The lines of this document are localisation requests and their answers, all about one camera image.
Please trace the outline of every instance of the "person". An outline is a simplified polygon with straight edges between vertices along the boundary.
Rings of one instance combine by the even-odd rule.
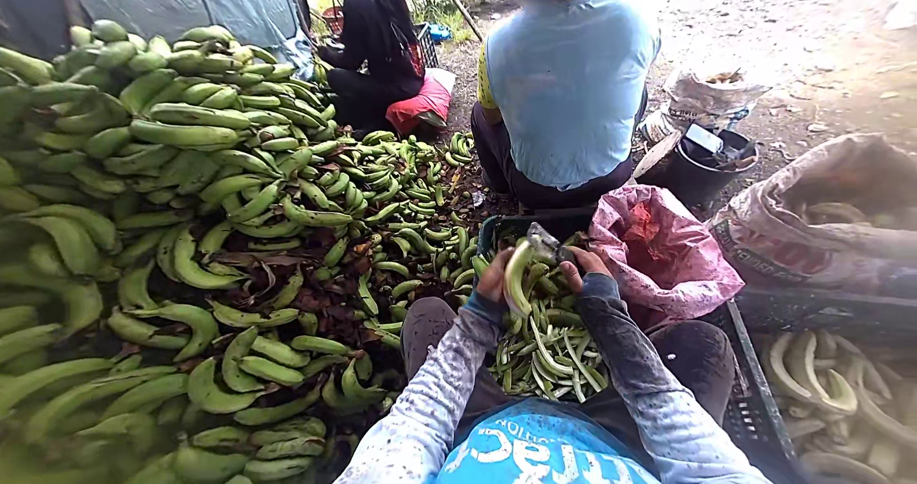
[[[328,85],[338,94],[338,122],[354,137],[391,129],[385,111],[416,97],[426,74],[405,0],[344,0],[343,50],[320,47],[318,57],[334,67]],[[358,72],[366,62],[368,74]]]
[[[570,249],[585,276],[570,262],[561,270],[613,388],[581,405],[503,394],[481,367],[508,311],[511,252],[501,252],[458,315],[437,298],[412,305],[402,329],[411,379],[338,484],[768,482],[720,427],[735,377],[723,331],[685,321],[647,337],[601,259]]]
[[[634,0],[521,0],[480,49],[484,180],[528,208],[594,205],[634,171],[659,26]]]

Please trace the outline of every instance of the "dirt ground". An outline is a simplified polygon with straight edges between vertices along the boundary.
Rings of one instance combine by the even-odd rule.
[[[669,74],[699,59],[728,60],[773,85],[736,128],[761,142],[759,163],[713,203],[695,209],[699,216],[840,134],[880,131],[917,155],[917,27],[883,30],[896,0],[649,1],[658,11],[663,47],[650,73],[648,113],[668,98]],[[470,11],[486,34],[515,9],[512,0],[487,0]],[[479,48],[476,41],[438,48],[440,66],[458,76],[450,131],[469,127]],[[647,146],[635,140],[634,149],[641,156]],[[502,213],[514,207],[488,197],[484,206]]]

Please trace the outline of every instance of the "woman in black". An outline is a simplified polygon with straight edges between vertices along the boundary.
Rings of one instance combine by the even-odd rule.
[[[335,67],[328,85],[338,94],[338,122],[355,136],[390,129],[388,106],[416,97],[424,84],[417,36],[405,0],[344,0],[343,51],[321,47],[318,55]],[[363,62],[370,72],[357,72]]]

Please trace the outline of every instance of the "blue shirt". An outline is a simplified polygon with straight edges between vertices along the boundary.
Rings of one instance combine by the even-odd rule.
[[[627,0],[529,0],[488,35],[479,93],[503,115],[516,168],[568,190],[630,154],[658,53],[655,18]]]
[[[538,398],[477,424],[434,480],[659,483],[609,431],[572,407]]]

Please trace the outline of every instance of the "gray pants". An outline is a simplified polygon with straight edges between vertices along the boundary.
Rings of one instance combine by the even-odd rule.
[[[452,308],[439,298],[423,298],[411,306],[402,327],[402,351],[408,378],[417,374],[427,360],[427,348],[439,344],[455,318]],[[726,334],[709,323],[684,321],[652,332],[649,339],[666,368],[691,390],[716,422],[722,424],[736,378],[733,349]],[[515,400],[517,398],[506,396],[502,386],[482,366],[476,374],[474,391],[458,431],[467,431],[491,410]],[[645,464],[650,462],[636,424],[613,386],[587,399],[579,409],[644,458]]]

